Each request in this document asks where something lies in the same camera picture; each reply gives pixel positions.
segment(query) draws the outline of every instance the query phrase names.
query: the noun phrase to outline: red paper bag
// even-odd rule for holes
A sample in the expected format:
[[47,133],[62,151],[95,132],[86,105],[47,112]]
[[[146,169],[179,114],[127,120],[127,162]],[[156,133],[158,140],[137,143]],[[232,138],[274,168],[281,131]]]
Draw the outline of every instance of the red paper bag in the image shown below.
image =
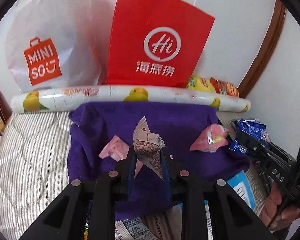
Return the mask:
[[181,0],[117,0],[107,83],[185,88],[214,19]]

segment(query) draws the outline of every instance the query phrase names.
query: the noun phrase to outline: yellow snack bag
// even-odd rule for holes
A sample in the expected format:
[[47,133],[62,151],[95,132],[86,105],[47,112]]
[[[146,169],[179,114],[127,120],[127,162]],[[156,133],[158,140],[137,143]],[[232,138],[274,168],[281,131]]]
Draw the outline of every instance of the yellow snack bag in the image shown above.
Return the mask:
[[186,86],[188,90],[197,90],[197,91],[205,91],[210,93],[215,93],[216,90],[210,83],[209,79],[201,78],[198,76],[191,76],[189,78],[189,82]]

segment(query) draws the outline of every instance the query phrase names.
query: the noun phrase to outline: purple towel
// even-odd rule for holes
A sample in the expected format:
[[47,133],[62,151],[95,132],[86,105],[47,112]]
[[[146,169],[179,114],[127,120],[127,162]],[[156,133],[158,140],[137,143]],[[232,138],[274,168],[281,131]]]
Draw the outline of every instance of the purple towel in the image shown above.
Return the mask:
[[[150,131],[162,137],[173,158],[202,179],[228,180],[249,167],[248,157],[229,150],[229,146],[221,147],[215,153],[189,151],[203,129],[218,123],[213,107],[153,102],[93,102],[83,104],[69,114],[69,118],[79,125],[72,125],[70,129],[70,181],[95,180],[101,173],[114,169],[115,161],[99,158],[100,151],[115,135],[132,146],[133,131],[144,116]],[[129,200],[115,203],[115,219],[155,214],[174,205],[166,198],[163,181],[144,165],[135,179]]]

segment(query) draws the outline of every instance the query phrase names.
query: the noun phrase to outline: white wall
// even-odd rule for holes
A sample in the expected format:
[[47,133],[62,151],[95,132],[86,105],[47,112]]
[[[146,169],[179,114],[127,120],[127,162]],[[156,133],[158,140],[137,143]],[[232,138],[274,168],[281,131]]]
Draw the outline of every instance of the white wall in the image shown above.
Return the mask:
[[249,115],[260,118],[273,142],[296,157],[300,145],[300,26],[289,12],[269,64],[248,99]]
[[[100,62],[106,65],[116,0],[92,2]],[[270,23],[274,3],[275,0],[197,0],[196,6],[213,15],[216,20],[195,73],[239,85],[258,53]],[[0,22],[0,90],[10,102],[19,90],[5,60],[8,17],[11,17],[9,12]]]

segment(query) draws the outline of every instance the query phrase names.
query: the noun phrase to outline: rolled mat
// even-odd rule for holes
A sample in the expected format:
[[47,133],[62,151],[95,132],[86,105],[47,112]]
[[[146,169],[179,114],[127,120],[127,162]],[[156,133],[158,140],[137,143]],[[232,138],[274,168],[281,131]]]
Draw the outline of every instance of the rolled mat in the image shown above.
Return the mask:
[[33,91],[14,96],[14,113],[72,111],[87,102],[149,101],[213,106],[223,112],[246,112],[247,99],[215,93],[157,86],[104,85]]

